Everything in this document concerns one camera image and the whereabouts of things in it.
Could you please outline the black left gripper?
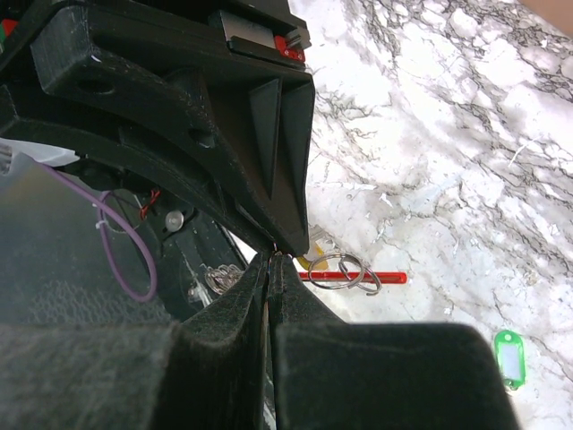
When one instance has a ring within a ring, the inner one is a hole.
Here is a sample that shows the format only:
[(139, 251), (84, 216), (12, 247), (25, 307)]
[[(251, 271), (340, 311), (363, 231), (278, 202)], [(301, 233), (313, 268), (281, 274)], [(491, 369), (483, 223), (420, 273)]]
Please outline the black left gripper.
[(1, 141), (304, 254), (311, 45), (287, 1), (3, 4)]

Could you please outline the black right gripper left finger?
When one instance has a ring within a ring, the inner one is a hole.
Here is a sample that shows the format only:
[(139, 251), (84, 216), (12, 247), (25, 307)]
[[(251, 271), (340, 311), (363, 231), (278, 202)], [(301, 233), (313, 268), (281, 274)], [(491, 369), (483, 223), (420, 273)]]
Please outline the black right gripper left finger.
[(267, 270), (183, 323), (3, 325), (2, 428), (261, 428)]

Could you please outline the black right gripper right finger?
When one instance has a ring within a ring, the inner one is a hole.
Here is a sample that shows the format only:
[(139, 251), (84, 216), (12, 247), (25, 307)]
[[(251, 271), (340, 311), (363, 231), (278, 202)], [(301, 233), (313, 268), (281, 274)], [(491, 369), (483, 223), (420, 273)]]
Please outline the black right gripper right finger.
[(269, 264), (269, 324), (281, 429), (515, 429), (493, 353), (457, 323), (348, 323)]

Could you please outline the grey red key organizer plate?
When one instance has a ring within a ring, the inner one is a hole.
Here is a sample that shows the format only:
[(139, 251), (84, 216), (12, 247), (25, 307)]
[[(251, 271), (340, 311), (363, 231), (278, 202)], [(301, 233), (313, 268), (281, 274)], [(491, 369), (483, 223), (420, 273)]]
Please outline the grey red key organizer plate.
[[(383, 285), (406, 285), (405, 272), (373, 271), (352, 254), (325, 252), (320, 245), (326, 235), (324, 230), (314, 226), (310, 233), (309, 252), (296, 258), (301, 266), (298, 277), (302, 282), (324, 290), (359, 288), (369, 297), (378, 295)], [(231, 289), (243, 273), (236, 264), (221, 264), (208, 267), (204, 278), (209, 288), (220, 296)]]

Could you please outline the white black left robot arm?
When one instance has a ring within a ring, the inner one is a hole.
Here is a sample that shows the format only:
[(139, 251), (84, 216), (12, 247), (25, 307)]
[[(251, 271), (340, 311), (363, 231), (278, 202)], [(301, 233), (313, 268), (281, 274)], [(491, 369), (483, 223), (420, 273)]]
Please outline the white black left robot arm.
[(1, 142), (303, 254), (310, 45), (286, 1), (4, 1)]

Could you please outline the green key tag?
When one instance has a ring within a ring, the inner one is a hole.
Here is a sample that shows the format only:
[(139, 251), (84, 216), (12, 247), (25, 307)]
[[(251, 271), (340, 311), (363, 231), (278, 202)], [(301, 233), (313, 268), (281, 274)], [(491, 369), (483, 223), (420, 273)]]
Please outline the green key tag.
[(521, 388), (526, 382), (526, 361), (524, 343), (515, 332), (498, 332), (493, 340), (494, 356), (502, 380), (512, 391)]

